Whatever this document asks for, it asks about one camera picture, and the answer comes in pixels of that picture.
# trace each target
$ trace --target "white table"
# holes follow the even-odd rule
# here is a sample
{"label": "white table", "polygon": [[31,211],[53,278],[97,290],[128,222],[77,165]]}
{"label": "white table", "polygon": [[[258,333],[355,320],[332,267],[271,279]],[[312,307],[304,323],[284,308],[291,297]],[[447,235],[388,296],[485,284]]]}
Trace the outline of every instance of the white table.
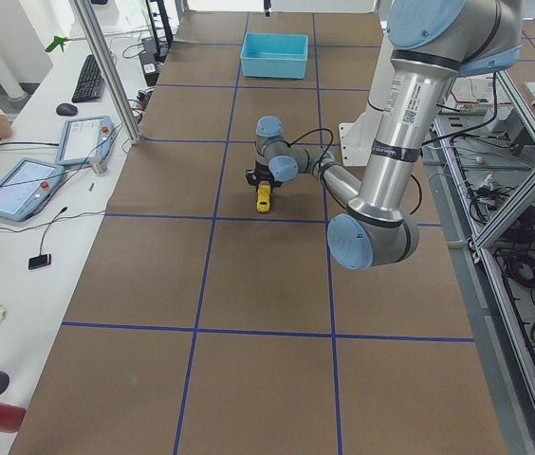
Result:
{"label": "white table", "polygon": [[[138,33],[107,39],[117,56],[116,67],[130,99],[146,85],[138,59],[123,59],[121,52],[138,40]],[[64,122],[70,118],[57,116],[55,108],[61,102],[70,101],[83,60],[89,53],[85,41],[67,45],[65,55],[14,121],[14,134],[8,141],[59,142]],[[78,108],[76,118],[107,115],[115,125],[120,124],[107,89],[101,100],[80,103]],[[18,229],[41,225],[63,207],[67,211],[62,216],[104,210],[126,160],[128,145],[126,133],[121,131],[108,157],[106,173],[96,175],[89,168],[83,169],[36,216],[22,223],[0,219],[0,226]],[[0,147],[0,178],[23,157],[54,162],[56,148],[36,147]],[[0,305],[8,310],[0,324],[0,370],[10,376],[9,387],[0,395],[0,402],[28,406],[101,219],[101,215],[95,215],[53,224],[43,247],[43,252],[52,254],[52,264],[32,271],[28,270],[28,258],[38,254],[44,228],[23,233],[0,231]],[[0,433],[0,454],[9,452],[14,437],[15,434]]]}

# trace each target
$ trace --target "small black device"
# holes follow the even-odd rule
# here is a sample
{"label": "small black device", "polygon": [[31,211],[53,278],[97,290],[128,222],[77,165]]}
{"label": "small black device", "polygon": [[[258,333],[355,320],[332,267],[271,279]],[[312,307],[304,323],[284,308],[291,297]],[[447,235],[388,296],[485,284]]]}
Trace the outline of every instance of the small black device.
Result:
{"label": "small black device", "polygon": [[160,68],[154,59],[154,54],[143,50],[139,53],[138,60],[141,63],[145,83],[148,87],[155,86],[157,78],[160,75]]}
{"label": "small black device", "polygon": [[71,102],[84,102],[98,100],[101,97],[105,81],[101,75],[99,64],[93,54],[86,56],[78,83],[71,97]]}
{"label": "small black device", "polygon": [[46,267],[52,262],[52,257],[50,254],[41,254],[40,256],[34,256],[29,258],[28,268],[33,270],[35,268]]}
{"label": "small black device", "polygon": [[78,108],[68,102],[62,102],[57,106],[57,114],[65,117],[73,117],[78,114]]}
{"label": "small black device", "polygon": [[535,258],[526,254],[515,254],[507,259],[507,274],[517,283],[535,289]]}

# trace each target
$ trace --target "computer mouse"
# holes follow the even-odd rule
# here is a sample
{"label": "computer mouse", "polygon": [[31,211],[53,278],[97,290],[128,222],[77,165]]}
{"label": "computer mouse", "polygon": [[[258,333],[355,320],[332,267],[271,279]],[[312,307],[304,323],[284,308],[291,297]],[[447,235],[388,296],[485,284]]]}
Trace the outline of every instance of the computer mouse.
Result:
{"label": "computer mouse", "polygon": [[57,106],[57,114],[60,116],[75,116],[78,114],[78,108],[74,106],[73,104],[69,104],[68,102],[63,102]]}

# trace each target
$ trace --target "blue plastic bin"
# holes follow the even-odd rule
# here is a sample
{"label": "blue plastic bin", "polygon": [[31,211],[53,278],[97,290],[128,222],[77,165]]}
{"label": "blue plastic bin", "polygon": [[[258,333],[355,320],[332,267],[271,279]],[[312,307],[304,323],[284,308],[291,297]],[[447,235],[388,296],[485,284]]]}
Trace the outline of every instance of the blue plastic bin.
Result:
{"label": "blue plastic bin", "polygon": [[255,78],[303,79],[307,35],[247,33],[240,52],[242,74]]}

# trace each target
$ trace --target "black keyboard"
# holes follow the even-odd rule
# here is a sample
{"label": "black keyboard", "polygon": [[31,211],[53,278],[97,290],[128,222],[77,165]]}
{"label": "black keyboard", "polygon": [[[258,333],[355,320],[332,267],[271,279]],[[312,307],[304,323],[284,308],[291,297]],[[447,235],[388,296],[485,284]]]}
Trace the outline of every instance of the black keyboard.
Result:
{"label": "black keyboard", "polygon": [[95,60],[95,56],[90,54],[84,60],[78,84],[71,97],[71,102],[83,102],[98,100],[103,91],[104,80],[101,76],[101,70]]}

